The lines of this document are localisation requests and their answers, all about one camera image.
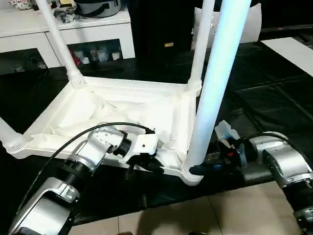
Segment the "white paper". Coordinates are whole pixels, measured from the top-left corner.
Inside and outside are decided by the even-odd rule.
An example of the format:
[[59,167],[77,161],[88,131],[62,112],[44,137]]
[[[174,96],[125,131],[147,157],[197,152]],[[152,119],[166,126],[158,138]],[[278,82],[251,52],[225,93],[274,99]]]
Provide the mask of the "white paper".
[[[191,49],[196,48],[196,41],[197,41],[197,34],[200,24],[200,18],[202,15],[202,9],[195,8],[195,24],[194,24],[194,36],[192,39],[192,46]],[[213,12],[212,17],[212,24],[211,24],[211,31],[208,39],[207,47],[212,47],[214,36],[217,29],[217,23],[220,17],[219,12]],[[247,21],[244,27],[244,31],[240,40],[240,43],[249,43],[249,42],[256,42],[259,39],[259,35],[261,32],[262,26],[262,10],[261,4],[257,4],[250,8],[247,16]]]

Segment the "blue component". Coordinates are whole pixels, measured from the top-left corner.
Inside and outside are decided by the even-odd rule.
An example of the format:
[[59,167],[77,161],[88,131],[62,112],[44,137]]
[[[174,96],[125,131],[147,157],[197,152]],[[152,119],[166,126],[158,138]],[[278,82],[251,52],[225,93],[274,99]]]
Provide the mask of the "blue component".
[[215,170],[221,170],[223,168],[223,165],[214,165],[213,168]]

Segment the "black screen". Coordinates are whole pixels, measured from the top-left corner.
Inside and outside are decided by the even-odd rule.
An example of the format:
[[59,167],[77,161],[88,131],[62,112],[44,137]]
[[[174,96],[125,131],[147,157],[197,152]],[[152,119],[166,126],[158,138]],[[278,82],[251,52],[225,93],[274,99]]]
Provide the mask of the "black screen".
[[262,0],[262,28],[313,24],[313,0]]

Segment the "red component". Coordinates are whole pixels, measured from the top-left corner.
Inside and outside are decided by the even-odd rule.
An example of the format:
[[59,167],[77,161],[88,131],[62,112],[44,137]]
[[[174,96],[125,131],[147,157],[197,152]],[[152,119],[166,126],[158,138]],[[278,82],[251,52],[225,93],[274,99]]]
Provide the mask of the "red component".
[[77,58],[77,56],[74,54],[74,51],[70,51],[70,54],[72,55],[72,57],[73,57],[73,60],[74,60],[74,63],[76,64],[76,65],[80,65],[81,64],[81,62],[80,62],[80,60]]

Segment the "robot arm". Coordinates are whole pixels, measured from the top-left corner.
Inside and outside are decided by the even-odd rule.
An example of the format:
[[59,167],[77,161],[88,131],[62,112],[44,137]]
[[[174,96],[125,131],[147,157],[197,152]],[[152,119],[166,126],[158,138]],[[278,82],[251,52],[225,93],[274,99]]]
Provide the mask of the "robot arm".
[[131,159],[137,155],[155,156],[155,134],[138,135],[133,141],[114,126],[90,132],[58,169],[28,200],[14,219],[9,235],[68,234],[74,219],[71,210],[79,201],[88,180],[107,153]]
[[309,160],[292,146],[286,136],[265,132],[241,139],[225,121],[215,128],[218,136],[218,157],[192,167],[191,173],[204,175],[212,171],[241,172],[249,162],[266,165],[294,210],[305,234],[313,235],[313,171]]

